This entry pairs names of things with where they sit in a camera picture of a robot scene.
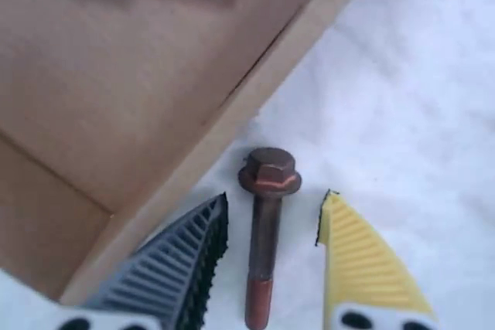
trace hex bolt head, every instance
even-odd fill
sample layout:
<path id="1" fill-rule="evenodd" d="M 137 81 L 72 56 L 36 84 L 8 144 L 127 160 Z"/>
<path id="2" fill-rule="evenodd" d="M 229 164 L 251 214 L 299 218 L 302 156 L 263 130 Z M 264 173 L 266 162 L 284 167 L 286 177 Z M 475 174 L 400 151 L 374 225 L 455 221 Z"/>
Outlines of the hex bolt head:
<path id="1" fill-rule="evenodd" d="M 299 190 L 301 181 L 294 157 L 280 148 L 257 148 L 239 172 L 241 186 L 265 198 L 290 195 Z"/>

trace bolt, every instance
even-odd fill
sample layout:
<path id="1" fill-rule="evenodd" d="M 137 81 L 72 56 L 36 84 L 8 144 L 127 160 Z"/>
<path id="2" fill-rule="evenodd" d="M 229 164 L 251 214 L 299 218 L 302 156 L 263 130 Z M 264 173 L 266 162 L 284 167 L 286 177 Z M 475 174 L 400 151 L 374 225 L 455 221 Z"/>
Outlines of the bolt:
<path id="1" fill-rule="evenodd" d="M 301 187 L 301 175 L 287 151 L 258 148 L 239 172 L 239 183 L 254 194 L 245 321 L 250 330 L 263 330 L 270 315 L 282 197 Z"/>

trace cardboard box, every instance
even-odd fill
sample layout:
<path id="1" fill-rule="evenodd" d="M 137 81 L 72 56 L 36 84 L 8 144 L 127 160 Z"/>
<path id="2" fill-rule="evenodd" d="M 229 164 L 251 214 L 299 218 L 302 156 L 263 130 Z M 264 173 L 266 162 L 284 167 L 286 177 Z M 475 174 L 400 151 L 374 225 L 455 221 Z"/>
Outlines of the cardboard box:
<path id="1" fill-rule="evenodd" d="M 348 1 L 0 0 L 0 266 L 81 303 Z"/>

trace ridged plastic piece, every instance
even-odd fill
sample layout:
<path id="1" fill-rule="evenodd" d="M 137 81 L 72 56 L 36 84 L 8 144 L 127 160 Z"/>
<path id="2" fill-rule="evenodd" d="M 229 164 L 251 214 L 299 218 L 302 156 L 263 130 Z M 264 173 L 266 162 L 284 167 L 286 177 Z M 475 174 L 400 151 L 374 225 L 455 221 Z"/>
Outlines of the ridged plastic piece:
<path id="1" fill-rule="evenodd" d="M 378 233 L 336 193 L 322 205 L 318 243 L 326 245 L 326 316 L 342 303 L 416 311 L 432 309 Z"/>
<path id="2" fill-rule="evenodd" d="M 227 197 L 198 206 L 128 258 L 86 307 L 153 315 L 163 330 L 203 325 L 217 261 L 227 249 Z"/>

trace gray plastic piece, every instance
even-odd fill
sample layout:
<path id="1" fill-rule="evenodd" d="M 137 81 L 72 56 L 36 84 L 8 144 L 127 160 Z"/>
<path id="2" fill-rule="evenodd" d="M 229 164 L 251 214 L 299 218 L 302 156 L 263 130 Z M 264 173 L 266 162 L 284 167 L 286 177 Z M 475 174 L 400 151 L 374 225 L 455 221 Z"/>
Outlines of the gray plastic piece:
<path id="1" fill-rule="evenodd" d="M 163 330 L 200 329 L 227 224 L 225 194 L 201 204 L 129 257 L 86 307 L 153 315 Z"/>

